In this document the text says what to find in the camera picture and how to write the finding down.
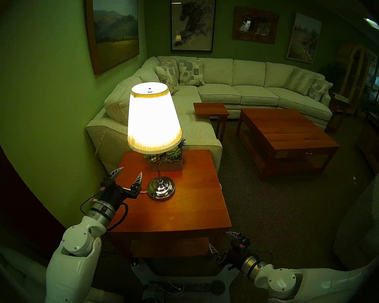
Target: white sofa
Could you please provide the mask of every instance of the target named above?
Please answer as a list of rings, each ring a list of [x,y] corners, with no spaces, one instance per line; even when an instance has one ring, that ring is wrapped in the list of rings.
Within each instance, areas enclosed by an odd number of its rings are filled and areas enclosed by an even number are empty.
[[[233,59],[196,58],[185,56],[158,56],[149,58],[142,68],[119,83],[104,101],[104,108],[86,126],[94,143],[96,154],[107,171],[118,168],[122,155],[130,151],[127,142],[128,105],[132,86],[141,82],[158,82],[155,73],[160,61],[170,58],[204,61],[203,86],[180,86],[172,100],[180,120],[186,146],[183,149],[209,149],[219,169],[222,145],[215,137],[209,119],[195,115],[194,102],[222,102],[229,118],[238,118],[242,108],[288,108],[303,113],[320,128],[325,129],[332,114],[326,93],[320,102],[285,89],[294,66],[242,61]],[[323,75],[315,73],[318,78]]]

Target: succulent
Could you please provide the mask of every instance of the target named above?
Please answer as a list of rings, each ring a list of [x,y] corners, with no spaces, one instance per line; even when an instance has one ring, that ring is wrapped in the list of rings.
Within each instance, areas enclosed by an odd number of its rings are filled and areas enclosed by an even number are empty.
[[[175,148],[171,149],[170,151],[164,152],[163,154],[160,154],[160,160],[164,160],[164,161],[182,160],[183,156],[182,156],[181,148],[182,146],[185,145],[185,140],[186,139],[182,139],[181,142]],[[151,156],[150,158],[151,162],[156,161],[156,157],[153,155],[144,154],[143,156],[144,157]]]

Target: lamp base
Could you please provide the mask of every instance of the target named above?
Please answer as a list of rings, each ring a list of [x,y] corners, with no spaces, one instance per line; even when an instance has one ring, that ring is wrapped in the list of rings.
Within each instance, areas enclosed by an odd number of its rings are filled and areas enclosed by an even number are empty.
[[[155,201],[169,199],[174,194],[174,191],[174,181],[168,177],[153,178],[147,185],[147,193]]]

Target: wooden cabinet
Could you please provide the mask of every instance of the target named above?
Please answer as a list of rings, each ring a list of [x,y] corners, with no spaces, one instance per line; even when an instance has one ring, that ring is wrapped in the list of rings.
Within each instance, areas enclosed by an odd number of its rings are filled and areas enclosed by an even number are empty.
[[[335,61],[346,70],[343,83],[338,94],[347,97],[352,107],[348,113],[355,113],[366,83],[369,70],[369,57],[364,45],[343,42],[338,50]]]
[[[379,122],[373,114],[369,114],[357,145],[364,152],[373,172],[379,172]]]

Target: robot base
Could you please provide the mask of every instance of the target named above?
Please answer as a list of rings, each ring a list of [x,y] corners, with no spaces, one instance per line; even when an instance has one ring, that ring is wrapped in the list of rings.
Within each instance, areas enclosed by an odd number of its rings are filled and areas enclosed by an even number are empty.
[[[144,285],[144,287],[148,287],[148,289],[151,289],[151,291],[144,290],[143,299],[154,298],[160,302],[164,302],[164,296],[165,296],[166,303],[169,303],[169,302],[230,303],[229,286],[233,282],[235,277],[239,274],[239,271],[236,268],[232,270],[228,270],[229,266],[230,265],[226,265],[222,269],[219,275],[212,276],[212,277],[157,276],[150,270],[148,265],[141,258],[138,260],[138,265],[131,266],[131,268],[132,268],[132,271],[135,273],[135,275],[142,282],[142,285]],[[177,295],[170,295],[170,294],[166,294],[163,290],[153,291],[154,287],[158,288],[157,286],[155,286],[155,284],[157,284],[158,282],[166,283],[166,284],[171,282],[173,284],[177,284],[177,279],[184,284],[183,292],[178,293]],[[214,284],[221,284],[220,282],[216,282],[217,280],[223,282],[223,284],[225,285],[224,292],[221,295],[214,295],[211,292],[205,292],[205,291],[195,292],[193,290],[195,285],[202,287],[205,284],[212,284],[213,281],[215,281]],[[185,291],[185,285],[188,285],[187,289],[190,290],[191,292]]]

